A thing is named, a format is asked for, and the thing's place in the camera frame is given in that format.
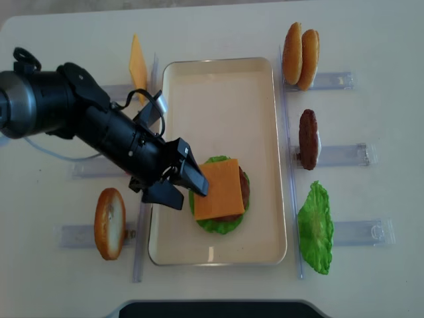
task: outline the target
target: burger patty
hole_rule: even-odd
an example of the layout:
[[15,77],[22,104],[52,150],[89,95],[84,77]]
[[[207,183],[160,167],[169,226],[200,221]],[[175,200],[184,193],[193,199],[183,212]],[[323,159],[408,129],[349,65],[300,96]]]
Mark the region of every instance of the burger patty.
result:
[[300,161],[307,170],[312,170],[317,165],[319,139],[318,124],[315,113],[306,109],[300,117],[299,124],[299,145]]
[[[243,207],[244,207],[244,210],[246,211],[246,207],[247,207],[247,203],[249,202],[249,195],[250,195],[249,183],[247,182],[247,178],[240,167],[238,167],[238,174],[240,176],[240,186],[241,186],[241,196],[243,200]],[[227,217],[216,217],[212,220],[216,220],[218,222],[231,222],[231,221],[236,221],[241,216],[242,214],[229,215]]]

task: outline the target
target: black object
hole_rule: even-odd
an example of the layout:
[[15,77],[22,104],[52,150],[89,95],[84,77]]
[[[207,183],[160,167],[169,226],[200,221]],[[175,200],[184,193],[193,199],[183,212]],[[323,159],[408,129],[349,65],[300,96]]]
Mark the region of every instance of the black object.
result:
[[280,301],[176,301],[131,303],[119,318],[323,318],[305,303]]
[[[166,101],[143,89],[129,93],[125,106],[111,102],[92,76],[73,63],[41,72],[41,63],[15,48],[13,71],[0,73],[0,131],[9,138],[37,133],[63,139],[74,136],[108,157],[131,176],[129,187],[143,190],[145,203],[181,209],[184,197],[174,185],[207,195],[209,184],[183,139],[166,142],[160,106]],[[135,93],[149,103],[131,120],[121,110]],[[162,132],[149,128],[158,118]]]

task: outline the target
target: table surface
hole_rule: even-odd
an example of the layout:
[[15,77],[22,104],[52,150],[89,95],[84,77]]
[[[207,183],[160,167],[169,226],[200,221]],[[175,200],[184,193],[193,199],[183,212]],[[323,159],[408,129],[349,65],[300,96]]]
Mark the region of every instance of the table surface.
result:
[[[424,243],[423,10],[424,3],[412,1],[300,1],[8,20],[0,32],[0,70],[12,68],[13,48],[23,46],[45,70],[72,61],[101,85],[130,83],[136,32],[146,62],[156,52],[160,71],[182,60],[269,59],[277,105],[278,48],[287,29],[301,21],[304,30],[318,30],[319,71],[354,72],[356,90],[292,98],[292,129],[301,110],[313,108],[323,144],[371,141],[379,162],[370,169],[299,173],[299,204],[310,181],[321,180],[335,221],[390,217],[397,241],[388,248],[334,248],[328,276],[306,267],[305,279],[298,280],[285,200],[288,251],[279,265],[157,267],[146,255],[143,282],[132,284],[133,248],[105,262],[95,250],[61,250],[54,238],[58,225],[91,224],[105,187],[122,193],[127,219],[134,221],[140,196],[127,188],[128,179],[71,180],[68,162],[14,140],[0,149],[0,317],[101,317],[129,301],[149,299],[299,299],[330,317],[423,316],[424,254],[415,249]],[[76,139],[32,139],[68,156],[94,153]],[[284,193],[288,197],[286,178]]]

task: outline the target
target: tray rim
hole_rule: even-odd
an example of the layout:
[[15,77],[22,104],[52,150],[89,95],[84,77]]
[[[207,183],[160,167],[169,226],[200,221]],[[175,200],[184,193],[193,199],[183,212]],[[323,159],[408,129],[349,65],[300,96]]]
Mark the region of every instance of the tray rim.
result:
[[284,251],[281,253],[281,257],[277,259],[277,261],[274,262],[209,262],[209,263],[181,263],[181,264],[161,264],[156,262],[152,255],[150,254],[150,240],[151,240],[151,234],[152,234],[152,220],[153,220],[153,204],[150,205],[150,221],[149,221],[149,228],[148,228],[148,242],[147,242],[147,254],[150,259],[150,261],[155,265],[159,267],[167,267],[167,266],[219,266],[219,267],[225,267],[225,266],[275,266],[278,265],[287,254],[288,249],[288,242],[287,242],[287,227],[286,227],[286,212],[284,211],[284,193],[283,193],[283,178],[282,178],[282,167],[281,167],[281,151],[280,151],[280,136],[279,136],[279,126],[278,126],[278,119],[277,119],[277,105],[276,105],[276,90],[274,85],[274,69],[272,68],[272,64],[269,61],[269,59],[263,57],[263,56],[256,56],[256,57],[246,57],[246,58],[224,58],[224,59],[217,59],[217,60],[189,60],[189,61],[174,61],[170,62],[162,72],[162,89],[164,87],[164,78],[165,78],[165,72],[166,70],[174,65],[174,64],[188,64],[188,63],[203,63],[203,62],[231,62],[231,61],[240,61],[240,60],[263,60],[265,61],[270,69],[271,69],[271,83],[272,83],[272,101],[274,102],[274,119],[275,119],[275,127],[276,127],[276,138],[277,138],[277,153],[278,153],[278,172],[280,173],[280,192],[282,196],[282,219],[283,219],[283,229],[284,229],[284,238],[285,238],[285,247]]

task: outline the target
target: bottom bun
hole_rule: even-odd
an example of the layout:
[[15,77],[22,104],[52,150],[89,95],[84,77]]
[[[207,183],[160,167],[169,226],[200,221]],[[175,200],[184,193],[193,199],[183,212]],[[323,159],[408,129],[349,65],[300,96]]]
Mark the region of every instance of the bottom bun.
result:
[[104,189],[97,202],[94,220],[94,241],[101,257],[116,260],[125,237],[125,205],[115,188]]

